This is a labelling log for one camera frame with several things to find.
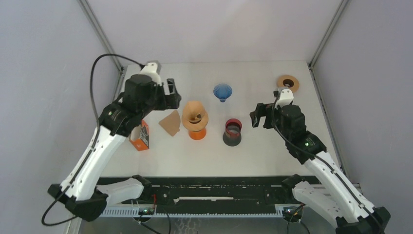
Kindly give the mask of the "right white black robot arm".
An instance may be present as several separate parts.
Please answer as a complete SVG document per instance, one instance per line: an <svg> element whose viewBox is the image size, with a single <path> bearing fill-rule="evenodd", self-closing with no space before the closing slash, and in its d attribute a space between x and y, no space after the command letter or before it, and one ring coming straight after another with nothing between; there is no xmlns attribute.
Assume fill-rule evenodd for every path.
<svg viewBox="0 0 413 234"><path fill-rule="evenodd" d="M282 198L307 205L334 228L337 234L383 234L390 220L385 207L377 207L360 193L335 164L326 146L306 129L299 106L258 103L250 113L253 127L264 117L264 128L274 129L285 141L289 154L305 166L329 192L317 193L299 175L282 188Z"/></svg>

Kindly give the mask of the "orange glass carafe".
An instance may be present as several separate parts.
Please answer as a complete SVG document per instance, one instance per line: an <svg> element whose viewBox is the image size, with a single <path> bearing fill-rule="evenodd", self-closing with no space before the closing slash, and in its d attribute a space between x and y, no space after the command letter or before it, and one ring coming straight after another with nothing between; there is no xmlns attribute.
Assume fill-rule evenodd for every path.
<svg viewBox="0 0 413 234"><path fill-rule="evenodd" d="M207 134L206 128L203 128L199 131L189 131L188 135L193 140L202 140Z"/></svg>

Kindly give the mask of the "wooden dripper ring holder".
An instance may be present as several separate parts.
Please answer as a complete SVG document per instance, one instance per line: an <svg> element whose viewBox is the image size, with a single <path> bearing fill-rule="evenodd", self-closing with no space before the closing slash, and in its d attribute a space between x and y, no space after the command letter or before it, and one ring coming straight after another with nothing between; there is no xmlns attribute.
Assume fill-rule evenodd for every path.
<svg viewBox="0 0 413 234"><path fill-rule="evenodd" d="M209 121L209 117L208 116L204 116L203 118L201 118L201 120L197 123L191 123L189 121L189 119L182 117L182 124L183 126L192 132L198 132L202 129L204 129Z"/></svg>

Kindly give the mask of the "blue glass dripper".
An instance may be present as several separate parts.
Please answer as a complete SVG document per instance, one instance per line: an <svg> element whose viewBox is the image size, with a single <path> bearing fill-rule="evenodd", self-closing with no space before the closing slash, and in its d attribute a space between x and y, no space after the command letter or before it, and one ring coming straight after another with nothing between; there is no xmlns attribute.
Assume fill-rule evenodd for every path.
<svg viewBox="0 0 413 234"><path fill-rule="evenodd" d="M228 84L221 83L214 87L213 94L220 102L225 102L232 95L232 88Z"/></svg>

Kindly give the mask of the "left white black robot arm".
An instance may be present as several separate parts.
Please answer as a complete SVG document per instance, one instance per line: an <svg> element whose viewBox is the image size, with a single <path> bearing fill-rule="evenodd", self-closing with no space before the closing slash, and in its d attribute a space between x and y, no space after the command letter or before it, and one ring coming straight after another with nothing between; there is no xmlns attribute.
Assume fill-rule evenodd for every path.
<svg viewBox="0 0 413 234"><path fill-rule="evenodd" d="M63 182L50 185L48 194L75 217L88 222L116 203L130 199L149 202L150 182L140 175L107 185L99 185L98 181L115 151L144 117L151 111L178 109L182 98L174 79L168 78L166 85L169 94L165 94L164 83L156 83L148 75L135 74L126 80L124 92L103 109L91 143L78 164Z"/></svg>

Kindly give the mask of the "orange coffee filter box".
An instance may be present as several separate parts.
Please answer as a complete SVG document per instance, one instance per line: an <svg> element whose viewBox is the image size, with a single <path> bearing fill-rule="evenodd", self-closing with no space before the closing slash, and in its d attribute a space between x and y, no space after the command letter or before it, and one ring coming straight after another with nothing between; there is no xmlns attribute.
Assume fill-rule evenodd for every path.
<svg viewBox="0 0 413 234"><path fill-rule="evenodd" d="M131 131L129 142L137 151L149 149L149 126L142 120L141 124Z"/></svg>

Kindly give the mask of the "brown paper coffee filter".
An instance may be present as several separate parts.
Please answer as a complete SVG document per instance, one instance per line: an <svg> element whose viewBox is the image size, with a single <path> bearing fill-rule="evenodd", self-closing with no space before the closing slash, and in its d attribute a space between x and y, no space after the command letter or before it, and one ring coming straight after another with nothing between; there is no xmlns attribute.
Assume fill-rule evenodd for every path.
<svg viewBox="0 0 413 234"><path fill-rule="evenodd" d="M204 116L208 116L208 113L200 101L188 101L182 113L182 117L189 119L191 123L199 122Z"/></svg>
<svg viewBox="0 0 413 234"><path fill-rule="evenodd" d="M172 137L180 131L181 118L177 110L159 121L159 125Z"/></svg>

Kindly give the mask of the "red black carafe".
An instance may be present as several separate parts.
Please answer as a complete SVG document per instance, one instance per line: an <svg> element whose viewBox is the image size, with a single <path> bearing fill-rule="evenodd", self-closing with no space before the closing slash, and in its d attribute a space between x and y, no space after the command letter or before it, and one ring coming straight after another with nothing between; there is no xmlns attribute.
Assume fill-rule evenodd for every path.
<svg viewBox="0 0 413 234"><path fill-rule="evenodd" d="M241 135L242 123L236 119L231 118L225 123L225 131L223 133L223 141L227 146L237 146L242 140Z"/></svg>

